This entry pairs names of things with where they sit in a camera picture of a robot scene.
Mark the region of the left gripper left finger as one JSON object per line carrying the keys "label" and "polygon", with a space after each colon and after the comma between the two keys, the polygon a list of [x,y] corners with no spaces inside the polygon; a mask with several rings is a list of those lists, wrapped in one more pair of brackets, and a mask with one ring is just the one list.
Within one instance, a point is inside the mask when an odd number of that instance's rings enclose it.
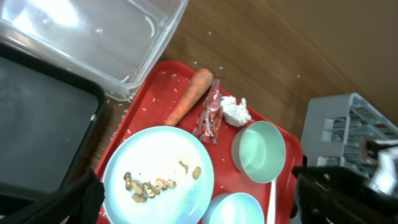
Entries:
{"label": "left gripper left finger", "polygon": [[91,169],[74,183],[1,218],[1,224],[95,224],[105,200],[104,184]]}

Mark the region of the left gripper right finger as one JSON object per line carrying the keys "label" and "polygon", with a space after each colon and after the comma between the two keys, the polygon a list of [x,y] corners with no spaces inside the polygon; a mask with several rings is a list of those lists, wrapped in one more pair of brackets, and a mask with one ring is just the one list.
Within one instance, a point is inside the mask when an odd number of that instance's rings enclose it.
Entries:
{"label": "left gripper right finger", "polygon": [[397,198],[369,188],[369,180],[352,170],[296,166],[292,174],[301,223],[397,224]]}

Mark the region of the white plastic spoon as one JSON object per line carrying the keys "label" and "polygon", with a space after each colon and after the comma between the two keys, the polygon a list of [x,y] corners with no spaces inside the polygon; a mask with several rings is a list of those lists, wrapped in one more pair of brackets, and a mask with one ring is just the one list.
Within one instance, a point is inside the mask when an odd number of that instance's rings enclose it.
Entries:
{"label": "white plastic spoon", "polygon": [[269,195],[269,205],[267,210],[267,224],[275,224],[275,210],[276,210],[276,179],[271,181],[271,189]]}

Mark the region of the green bowl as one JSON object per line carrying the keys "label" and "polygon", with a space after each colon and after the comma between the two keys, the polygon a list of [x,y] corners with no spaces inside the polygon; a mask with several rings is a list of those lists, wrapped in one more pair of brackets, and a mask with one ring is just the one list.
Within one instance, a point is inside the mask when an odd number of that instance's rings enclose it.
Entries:
{"label": "green bowl", "polygon": [[276,179],[282,172],[286,146],[276,126],[267,121],[256,121],[235,135],[231,157],[239,171],[263,184]]}

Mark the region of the light blue bowl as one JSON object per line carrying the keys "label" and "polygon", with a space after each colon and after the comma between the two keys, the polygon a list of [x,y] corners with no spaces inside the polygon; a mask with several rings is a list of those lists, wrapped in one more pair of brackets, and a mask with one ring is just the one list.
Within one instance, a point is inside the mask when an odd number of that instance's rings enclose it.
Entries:
{"label": "light blue bowl", "polygon": [[260,203],[244,192],[224,193],[209,204],[202,224],[265,224]]}

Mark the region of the white tissue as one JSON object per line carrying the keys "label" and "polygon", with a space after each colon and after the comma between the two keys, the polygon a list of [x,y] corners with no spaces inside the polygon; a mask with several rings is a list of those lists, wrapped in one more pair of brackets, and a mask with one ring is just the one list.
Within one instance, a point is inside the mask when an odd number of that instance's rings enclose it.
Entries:
{"label": "white tissue", "polygon": [[244,126],[252,120],[249,110],[247,109],[246,99],[242,98],[240,104],[233,96],[222,96],[221,107],[223,110],[223,117],[226,122],[232,126]]}

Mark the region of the grey dishwasher rack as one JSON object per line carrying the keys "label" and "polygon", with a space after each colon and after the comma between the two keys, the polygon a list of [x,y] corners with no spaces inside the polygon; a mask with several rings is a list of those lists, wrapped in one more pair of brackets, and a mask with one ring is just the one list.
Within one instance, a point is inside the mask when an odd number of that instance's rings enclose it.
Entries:
{"label": "grey dishwasher rack", "polygon": [[357,93],[309,101],[301,145],[308,166],[340,166],[371,178],[362,140],[397,140],[397,126]]}

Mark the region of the peanut scraps on plate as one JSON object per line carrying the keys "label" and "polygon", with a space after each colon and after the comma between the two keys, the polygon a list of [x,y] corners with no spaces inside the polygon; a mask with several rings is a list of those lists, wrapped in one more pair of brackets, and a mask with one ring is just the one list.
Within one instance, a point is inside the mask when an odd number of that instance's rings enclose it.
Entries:
{"label": "peanut scraps on plate", "polygon": [[130,172],[124,174],[125,189],[128,192],[134,192],[132,195],[133,201],[136,203],[146,203],[148,199],[153,199],[160,195],[161,192],[169,189],[175,189],[177,186],[191,188],[194,181],[201,176],[201,167],[196,166],[191,168],[188,164],[182,161],[178,162],[182,171],[173,171],[165,177],[156,177],[154,183],[151,181],[140,182],[132,178]]}

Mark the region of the light blue plate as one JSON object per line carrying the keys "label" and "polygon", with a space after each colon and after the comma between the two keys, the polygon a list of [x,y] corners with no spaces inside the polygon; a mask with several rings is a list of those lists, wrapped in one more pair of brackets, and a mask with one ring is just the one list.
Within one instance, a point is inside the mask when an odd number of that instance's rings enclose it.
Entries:
{"label": "light blue plate", "polygon": [[[135,202],[124,176],[140,184],[175,183],[146,202]],[[110,223],[198,223],[213,195],[210,155],[192,134],[156,126],[133,134],[113,153],[104,170],[104,212]]]}

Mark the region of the black tray bin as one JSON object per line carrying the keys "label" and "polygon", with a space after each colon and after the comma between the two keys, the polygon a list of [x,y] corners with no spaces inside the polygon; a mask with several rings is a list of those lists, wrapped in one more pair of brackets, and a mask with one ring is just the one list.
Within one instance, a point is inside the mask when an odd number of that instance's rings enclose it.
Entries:
{"label": "black tray bin", "polygon": [[1,46],[1,214],[67,185],[105,104],[93,81]]}

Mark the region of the red snack wrapper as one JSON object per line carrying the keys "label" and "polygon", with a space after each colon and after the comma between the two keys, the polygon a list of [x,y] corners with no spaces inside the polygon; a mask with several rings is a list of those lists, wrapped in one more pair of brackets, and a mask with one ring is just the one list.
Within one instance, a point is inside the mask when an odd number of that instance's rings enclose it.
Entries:
{"label": "red snack wrapper", "polygon": [[216,144],[222,118],[220,80],[216,78],[203,103],[193,135],[203,143]]}

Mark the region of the red serving tray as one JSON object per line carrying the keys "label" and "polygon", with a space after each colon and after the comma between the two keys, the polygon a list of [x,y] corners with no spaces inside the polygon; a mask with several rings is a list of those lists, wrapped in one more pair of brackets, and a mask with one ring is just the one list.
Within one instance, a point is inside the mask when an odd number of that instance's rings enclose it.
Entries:
{"label": "red serving tray", "polygon": [[[96,170],[105,188],[99,223],[262,223],[269,210],[276,223],[289,221],[292,169],[303,157],[298,139],[249,110],[248,124],[222,121],[216,144],[203,143],[192,134],[201,104],[177,126],[165,126],[193,75],[192,68],[168,60],[146,78]],[[201,174],[193,180],[185,171],[175,189],[135,202],[124,174],[152,182],[168,165],[200,167]]]}

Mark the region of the clear plastic bin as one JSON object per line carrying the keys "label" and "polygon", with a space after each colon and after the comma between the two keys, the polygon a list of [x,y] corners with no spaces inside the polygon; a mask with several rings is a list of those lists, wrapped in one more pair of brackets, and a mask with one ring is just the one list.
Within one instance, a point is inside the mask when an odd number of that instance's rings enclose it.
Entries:
{"label": "clear plastic bin", "polygon": [[188,0],[1,0],[1,40],[131,101]]}

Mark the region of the orange carrot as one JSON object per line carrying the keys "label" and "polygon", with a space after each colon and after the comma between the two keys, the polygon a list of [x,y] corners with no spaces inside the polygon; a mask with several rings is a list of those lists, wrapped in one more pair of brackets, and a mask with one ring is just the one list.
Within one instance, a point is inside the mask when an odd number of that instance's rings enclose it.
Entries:
{"label": "orange carrot", "polygon": [[208,69],[202,68],[197,71],[190,80],[186,92],[177,106],[165,120],[166,126],[175,126],[192,109],[197,101],[209,89],[214,80],[214,74]]}

